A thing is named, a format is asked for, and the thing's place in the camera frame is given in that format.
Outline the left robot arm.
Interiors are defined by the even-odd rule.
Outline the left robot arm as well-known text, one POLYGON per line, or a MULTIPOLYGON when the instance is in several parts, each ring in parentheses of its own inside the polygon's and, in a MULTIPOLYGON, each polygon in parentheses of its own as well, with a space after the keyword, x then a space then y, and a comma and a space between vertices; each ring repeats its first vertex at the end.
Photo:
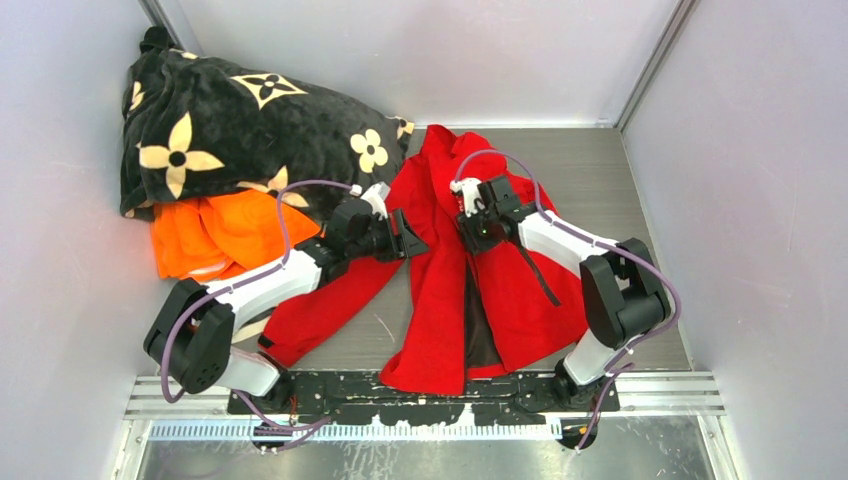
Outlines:
POLYGON ((347 200, 322 233, 296 244, 285 258, 226 280, 178 281, 143 349, 189 394, 221 386, 251 395, 269 413, 280 412, 292 397, 282 368, 263 354, 233 346, 236 331, 279 304, 336 281, 355 260, 405 260, 427 250, 402 210, 386 212, 366 200, 347 200))

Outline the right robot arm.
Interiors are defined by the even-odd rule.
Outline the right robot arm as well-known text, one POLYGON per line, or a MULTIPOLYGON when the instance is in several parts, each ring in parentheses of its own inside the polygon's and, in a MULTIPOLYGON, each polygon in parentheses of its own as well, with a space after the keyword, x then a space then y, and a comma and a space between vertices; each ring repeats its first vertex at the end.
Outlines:
POLYGON ((453 180, 450 190, 460 206, 461 238, 472 253, 509 242, 524 257, 539 254, 579 279, 588 329, 557 363, 552 381, 565 409, 582 409, 615 363, 677 320, 675 295, 642 241, 616 242, 580 229, 539 199, 523 201, 504 175, 453 180))

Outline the red zip jacket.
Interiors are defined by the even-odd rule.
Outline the red zip jacket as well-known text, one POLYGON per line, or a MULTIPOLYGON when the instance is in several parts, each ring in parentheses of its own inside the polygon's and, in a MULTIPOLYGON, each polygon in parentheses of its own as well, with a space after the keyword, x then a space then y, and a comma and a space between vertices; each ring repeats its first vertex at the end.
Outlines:
POLYGON ((409 262, 412 315, 404 343, 380 379, 415 393, 456 395, 469 379, 529 366, 587 331, 579 279, 510 243, 470 254, 456 225, 456 174, 506 175, 504 157, 475 133, 427 128, 420 151, 392 182, 387 203, 403 211, 426 253, 409 262))

